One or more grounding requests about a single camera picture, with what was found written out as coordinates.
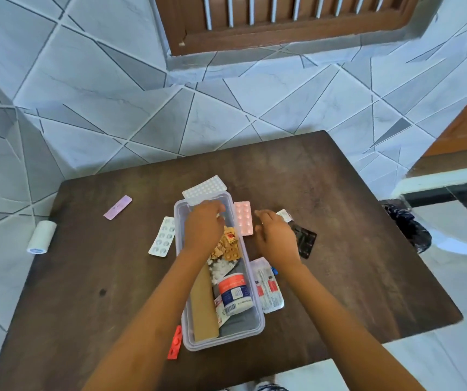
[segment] clear plastic box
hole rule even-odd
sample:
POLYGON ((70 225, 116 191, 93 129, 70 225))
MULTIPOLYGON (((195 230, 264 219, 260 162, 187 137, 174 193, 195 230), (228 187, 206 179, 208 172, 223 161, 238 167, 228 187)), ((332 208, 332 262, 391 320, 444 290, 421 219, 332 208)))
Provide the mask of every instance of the clear plastic box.
MULTIPOLYGON (((183 328, 183 344, 189 351, 203 350, 208 347, 258 335, 263 331, 266 325, 261 302, 256 293, 255 279, 250 271, 250 260, 246 254, 246 247, 244 246, 239 226, 236 224, 232 197, 228 192, 219 192, 212 196, 202 198, 202 200, 205 199, 220 200, 224 204, 224 207, 226 207, 224 213, 226 226, 235 227, 242 251, 242 258, 232 271, 234 273, 244 274, 244 278, 247 280, 246 285, 248 286, 254 305, 251 309, 243 313, 232 315, 219 329, 219 337, 196 342, 193 334, 192 305, 190 304, 190 299, 188 299, 183 315, 181 316, 181 325, 183 328)), ((186 217, 190 214, 190 211, 191 207, 188 205, 187 200, 179 200, 173 208, 175 218, 175 249, 177 254, 183 249, 184 222, 186 221, 186 217)))

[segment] dark brown table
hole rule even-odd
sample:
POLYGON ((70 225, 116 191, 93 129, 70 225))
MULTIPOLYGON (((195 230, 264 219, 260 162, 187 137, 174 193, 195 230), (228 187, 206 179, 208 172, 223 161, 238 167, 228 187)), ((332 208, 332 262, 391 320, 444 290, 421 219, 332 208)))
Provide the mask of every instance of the dark brown table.
MULTIPOLYGON (((0 356, 0 391, 79 390, 175 258, 150 256, 181 192, 219 175, 234 201, 287 209, 318 233, 304 263, 380 341, 462 315, 326 132, 64 182, 50 251, 36 256, 0 356), (114 220, 123 195, 133 202, 114 220)), ((259 257, 245 238, 250 259, 259 257)), ((329 358, 277 276, 286 306, 261 335, 167 361, 159 389, 213 391, 329 358)))

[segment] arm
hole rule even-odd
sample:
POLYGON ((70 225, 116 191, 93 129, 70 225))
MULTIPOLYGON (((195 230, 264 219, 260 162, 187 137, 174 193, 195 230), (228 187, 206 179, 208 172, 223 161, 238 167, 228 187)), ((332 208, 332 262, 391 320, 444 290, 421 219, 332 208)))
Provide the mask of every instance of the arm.
POLYGON ((219 201, 196 206, 185 223, 184 249, 83 391, 154 390, 190 290, 224 232, 219 201))
POLYGON ((420 383, 325 289, 300 260, 296 237, 281 216, 256 211, 259 250, 308 312, 351 391, 424 391, 420 383))

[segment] white tape roll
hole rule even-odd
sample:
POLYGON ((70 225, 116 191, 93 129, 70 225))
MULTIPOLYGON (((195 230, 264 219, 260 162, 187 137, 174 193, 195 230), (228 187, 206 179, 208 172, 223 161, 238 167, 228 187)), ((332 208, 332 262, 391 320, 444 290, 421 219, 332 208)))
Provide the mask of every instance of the white tape roll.
POLYGON ((56 223, 52 221, 40 221, 33 236, 30 238, 27 252, 31 254, 45 254, 49 249, 50 241, 54 236, 56 223))

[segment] wooden window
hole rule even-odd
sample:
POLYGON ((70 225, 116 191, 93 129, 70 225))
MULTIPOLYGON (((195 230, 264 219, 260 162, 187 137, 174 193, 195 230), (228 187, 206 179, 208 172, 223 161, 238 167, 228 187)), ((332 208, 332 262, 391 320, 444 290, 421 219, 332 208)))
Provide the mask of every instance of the wooden window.
POLYGON ((418 0, 156 0, 172 55, 405 26, 418 0))

